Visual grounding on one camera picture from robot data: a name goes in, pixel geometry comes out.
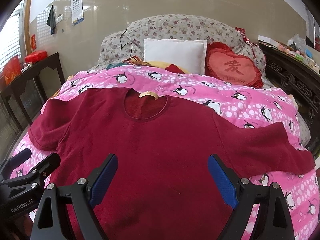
bed sheet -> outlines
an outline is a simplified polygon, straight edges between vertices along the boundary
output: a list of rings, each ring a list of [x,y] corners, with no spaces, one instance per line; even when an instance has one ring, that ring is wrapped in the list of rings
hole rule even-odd
[[[306,150],[300,144],[300,129],[294,104],[279,88],[257,90],[198,74],[174,74],[148,66],[125,65],[111,70],[79,72],[62,86],[56,98],[68,101],[90,88],[111,87],[127,87],[138,92],[153,91],[159,96],[182,97],[212,108],[241,128],[265,127],[274,122],[282,122],[290,144],[297,150]],[[19,143],[14,155],[24,148],[31,149],[32,158],[18,167],[12,177],[26,174],[51,153],[36,149],[28,134]],[[250,181],[264,186],[276,181],[281,185],[292,217],[296,240],[307,240],[318,221],[319,188],[315,170],[303,175],[275,171],[254,176]],[[255,205],[243,240],[250,237],[257,211],[258,206]]]

maroon shirt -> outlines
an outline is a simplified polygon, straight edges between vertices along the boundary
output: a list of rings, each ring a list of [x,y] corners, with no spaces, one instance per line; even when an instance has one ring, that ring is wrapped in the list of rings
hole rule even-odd
[[[58,186],[87,177],[109,153],[117,155],[116,175],[94,209],[110,240],[216,239],[232,210],[208,171],[211,154],[247,178],[304,174],[315,166],[309,152],[289,144],[280,122],[238,128],[183,98],[138,95],[108,88],[88,89],[68,102],[52,99],[28,131],[37,148],[60,155],[51,175]],[[68,211],[79,237],[74,211]]]

dark wooden table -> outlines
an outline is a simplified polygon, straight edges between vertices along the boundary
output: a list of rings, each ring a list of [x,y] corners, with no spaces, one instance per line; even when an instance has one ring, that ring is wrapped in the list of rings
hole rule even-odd
[[[43,85],[40,81],[39,74],[41,70],[44,68],[49,67],[51,69],[56,69],[58,71],[59,79],[61,82],[61,85],[63,85],[66,80],[63,75],[59,53],[55,53],[41,61],[38,61],[32,65],[29,69],[27,69],[25,72],[20,74],[18,77],[16,77],[9,85],[7,85],[2,91],[0,91],[0,96],[2,97],[4,101],[4,105],[6,109],[8,110],[10,116],[16,123],[17,127],[22,130],[22,126],[19,123],[17,117],[15,116],[14,112],[12,111],[10,105],[9,105],[9,99],[11,96],[14,97],[14,99],[17,101],[23,115],[27,119],[28,123],[32,125],[32,120],[30,116],[28,115],[25,107],[23,106],[23,103],[21,101],[21,94],[26,89],[27,81],[34,79],[36,86],[39,90],[40,96],[43,99],[44,102],[48,100],[47,95],[44,91]]]
[[[267,57],[266,75],[270,80],[281,84],[281,88],[292,94],[301,104],[299,113],[306,121],[311,140],[307,145],[313,154],[320,151],[320,75],[295,58],[259,44]]]

chinese character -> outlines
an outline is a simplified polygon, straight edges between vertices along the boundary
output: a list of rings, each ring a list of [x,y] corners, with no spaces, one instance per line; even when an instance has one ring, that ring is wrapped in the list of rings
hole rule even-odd
[[[238,67],[241,66],[241,64],[239,64],[239,62],[238,62],[237,60],[231,60],[231,61],[229,61],[229,62],[226,62],[224,65],[225,65],[225,66],[226,66],[226,65],[230,65],[230,67],[229,67],[229,68],[226,68],[225,71],[227,71],[227,72],[229,72],[229,71],[231,71],[231,72],[236,71],[238,74],[244,76],[244,74],[241,73],[241,72],[238,70]]]

round neckline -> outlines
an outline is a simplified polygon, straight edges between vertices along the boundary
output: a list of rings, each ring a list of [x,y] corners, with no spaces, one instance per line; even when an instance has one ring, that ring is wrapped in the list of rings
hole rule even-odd
[[[125,98],[126,98],[126,96],[127,96],[127,94],[128,94],[128,92],[129,92],[130,89],[133,89],[133,88],[129,88],[129,89],[124,93],[123,98],[122,98],[122,111],[123,111],[124,116],[125,116],[126,118],[128,118],[128,119],[131,119],[131,120],[136,121],[136,122],[148,122],[148,121],[154,120],[154,119],[158,118],[159,116],[161,116],[161,115],[168,109],[168,107],[169,107],[170,97],[169,97],[168,95],[165,95],[166,102],[165,102],[164,106],[162,107],[162,109],[161,109],[158,113],[156,113],[155,115],[153,115],[153,116],[151,116],[151,117],[143,118],[143,119],[141,119],[141,118],[136,118],[136,117],[132,117],[132,116],[130,116],[130,115],[127,113],[127,111],[126,111],[126,109],[125,109],[125,104],[124,104]]]

